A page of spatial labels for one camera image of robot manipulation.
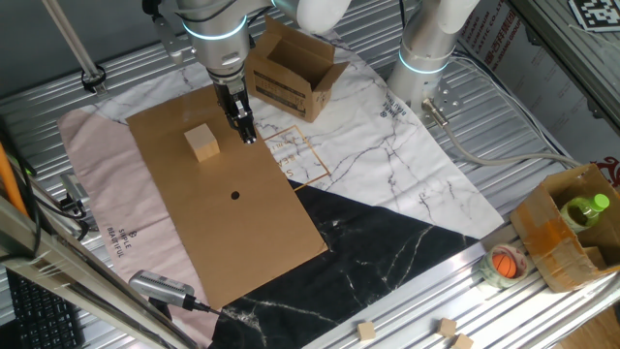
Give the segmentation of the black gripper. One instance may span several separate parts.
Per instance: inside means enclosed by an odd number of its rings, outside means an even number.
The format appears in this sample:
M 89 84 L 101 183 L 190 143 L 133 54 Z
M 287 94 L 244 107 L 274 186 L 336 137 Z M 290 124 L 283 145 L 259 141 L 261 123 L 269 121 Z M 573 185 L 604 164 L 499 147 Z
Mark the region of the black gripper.
M 223 109 L 230 126 L 247 144 L 257 140 L 253 112 L 249 106 L 244 76 L 212 76 L 218 103 Z

